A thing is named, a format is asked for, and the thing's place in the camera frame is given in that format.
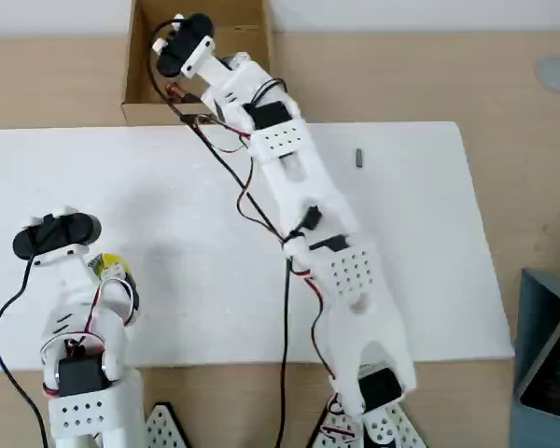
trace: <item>robotic arm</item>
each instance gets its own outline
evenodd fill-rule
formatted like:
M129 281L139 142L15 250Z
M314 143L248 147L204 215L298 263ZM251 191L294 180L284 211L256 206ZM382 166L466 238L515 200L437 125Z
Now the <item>robotic arm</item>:
M214 27L202 14L177 15L173 26L153 46L157 68L170 79L201 77L209 85L203 102L250 134L248 152L279 206L284 251L311 270L325 299L318 332L344 411L360 417L400 401L416 378L378 248L333 185L284 81L245 53L217 59Z

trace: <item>table surface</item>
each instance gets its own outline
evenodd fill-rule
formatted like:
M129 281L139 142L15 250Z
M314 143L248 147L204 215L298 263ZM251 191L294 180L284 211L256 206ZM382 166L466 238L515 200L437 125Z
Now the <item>table surface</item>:
M124 54L122 37L0 40L0 128L123 125ZM309 121L458 123L512 331L521 268L560 274L560 93L534 75L552 54L560 33L276 37L278 75ZM507 446L511 361L417 370L406 409L428 446ZM171 401L196 447L275 440L277 366L143 374L147 411ZM39 374L17 376L45 412ZM289 366L284 446L305 445L328 395L322 368ZM37 444L35 420L0 374L0 446Z

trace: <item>white board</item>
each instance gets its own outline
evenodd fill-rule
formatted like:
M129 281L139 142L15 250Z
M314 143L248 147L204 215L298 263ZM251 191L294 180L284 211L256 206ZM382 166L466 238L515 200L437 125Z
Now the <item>white board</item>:
M383 249L386 277L418 361L511 357L508 323L457 127L453 123L311 126L337 186ZM208 128L215 144L234 135ZM355 166L355 148L364 168ZM246 175L245 153L225 156ZM276 217L259 175L252 189ZM278 361L284 260L277 242L240 218L239 188L186 128L0 131L0 306L19 288L11 249L30 216L71 205L97 216L92 253L128 260L148 319L136 365ZM0 331L7 364L39 367L37 347L57 285L34 269ZM312 292L295 278L291 361L317 361Z

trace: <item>red wire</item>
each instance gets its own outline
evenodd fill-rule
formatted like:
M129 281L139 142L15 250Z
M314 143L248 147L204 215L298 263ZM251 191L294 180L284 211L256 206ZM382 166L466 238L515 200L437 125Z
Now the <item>red wire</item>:
M305 278L303 278L303 280L313 290L313 292L317 296L317 299L319 300L319 313L317 314L317 317L315 318L314 323L311 326L311 341L314 344L314 349L317 352L317 355L319 356L319 359L321 360L321 363L324 365L324 367L328 371L329 376L331 376L332 379L336 379L336 377L334 376L334 372L329 367L329 365L326 362L326 360L324 359L324 357L321 356L321 352L319 351L319 347L317 347L317 341L315 340L315 326L317 325L317 321L319 320L319 317L321 317L322 313L324 312L324 298L322 297L321 292L319 292L319 289L317 288L317 286L315 285L315 283L313 282L313 280L311 278L305 277Z

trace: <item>hole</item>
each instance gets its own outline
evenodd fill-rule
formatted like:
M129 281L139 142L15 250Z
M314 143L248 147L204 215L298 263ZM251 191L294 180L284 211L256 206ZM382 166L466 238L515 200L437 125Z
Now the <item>hole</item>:
M367 313L371 308L370 295L367 292L361 292L356 301L350 305L350 309L355 315L363 315Z
M54 330L54 331L52 332L52 334L60 333L63 329L67 329L67 328L68 328L68 324L67 324L67 325L64 325L64 326L62 326L62 327L60 327L59 329Z
M61 322L64 322L66 319L68 319L71 315L73 315L72 313L69 313L68 315L61 317L60 319L58 319L56 322L58 322L59 324Z

